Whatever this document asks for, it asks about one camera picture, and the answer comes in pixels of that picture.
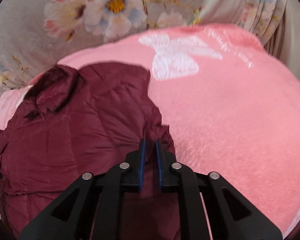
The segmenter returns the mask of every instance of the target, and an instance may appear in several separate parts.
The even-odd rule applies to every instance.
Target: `light pink cloth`
[[[234,25],[151,30],[59,64],[79,69],[100,61],[150,69],[149,97],[170,125],[178,161],[199,173],[221,173],[284,236],[294,228],[300,220],[300,83],[255,36]],[[8,119],[15,107],[0,109],[9,111]]]

